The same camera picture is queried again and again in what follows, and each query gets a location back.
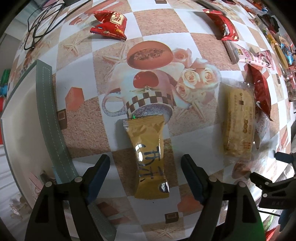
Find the red chocolate bar packet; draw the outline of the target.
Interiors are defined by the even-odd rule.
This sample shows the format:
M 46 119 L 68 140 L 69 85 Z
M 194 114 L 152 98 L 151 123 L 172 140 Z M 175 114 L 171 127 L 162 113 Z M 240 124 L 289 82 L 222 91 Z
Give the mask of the red chocolate bar packet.
M 203 9 L 203 12 L 219 28 L 222 34 L 221 41 L 236 42 L 239 40 L 239 35 L 235 26 L 222 12 L 213 9 Z

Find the small red snack bag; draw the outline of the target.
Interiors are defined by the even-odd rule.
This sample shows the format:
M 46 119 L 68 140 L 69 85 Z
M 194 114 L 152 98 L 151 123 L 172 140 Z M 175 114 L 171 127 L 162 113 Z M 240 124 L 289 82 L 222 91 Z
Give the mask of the small red snack bag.
M 125 29 L 127 18 L 115 11 L 96 11 L 94 13 L 99 24 L 90 29 L 90 33 L 126 41 Z

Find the gold foil candy packet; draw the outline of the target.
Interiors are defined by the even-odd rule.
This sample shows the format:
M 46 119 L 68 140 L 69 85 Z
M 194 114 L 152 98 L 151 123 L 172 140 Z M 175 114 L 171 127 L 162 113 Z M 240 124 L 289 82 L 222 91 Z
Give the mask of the gold foil candy packet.
M 165 175 L 163 115 L 151 115 L 123 121 L 134 149 L 137 165 L 134 197 L 164 199 L 170 196 Z

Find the pink crispy cranberry packet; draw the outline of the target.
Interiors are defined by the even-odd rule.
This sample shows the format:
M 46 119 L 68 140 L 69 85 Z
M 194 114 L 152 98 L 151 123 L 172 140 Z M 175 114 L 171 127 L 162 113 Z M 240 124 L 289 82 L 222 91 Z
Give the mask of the pink crispy cranberry packet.
M 268 116 L 259 107 L 256 107 L 254 142 L 257 149 L 260 148 L 260 145 L 269 129 L 269 126 L 270 120 Z

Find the yellow wafer snack packet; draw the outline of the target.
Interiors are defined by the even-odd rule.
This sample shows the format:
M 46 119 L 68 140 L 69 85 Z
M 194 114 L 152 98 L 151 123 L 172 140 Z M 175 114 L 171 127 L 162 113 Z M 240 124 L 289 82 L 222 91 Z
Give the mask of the yellow wafer snack packet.
M 225 103 L 223 147 L 225 155 L 249 160 L 254 142 L 254 88 L 249 83 L 222 79 Z

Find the pink white snack packet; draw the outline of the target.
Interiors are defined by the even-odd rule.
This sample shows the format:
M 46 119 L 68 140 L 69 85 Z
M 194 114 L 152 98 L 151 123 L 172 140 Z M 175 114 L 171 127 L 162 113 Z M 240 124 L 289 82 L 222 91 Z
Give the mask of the pink white snack packet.
M 259 51 L 254 54 L 232 41 L 224 41 L 223 43 L 233 64 L 241 62 L 276 70 L 276 64 L 269 50 Z

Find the long red snack packet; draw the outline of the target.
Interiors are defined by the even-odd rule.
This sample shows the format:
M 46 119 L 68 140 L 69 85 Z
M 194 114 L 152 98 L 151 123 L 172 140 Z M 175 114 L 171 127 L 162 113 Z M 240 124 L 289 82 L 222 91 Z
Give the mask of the long red snack packet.
M 254 86 L 254 98 L 258 107 L 265 113 L 270 121 L 271 118 L 271 97 L 268 83 L 264 75 L 252 65 L 248 65 Z

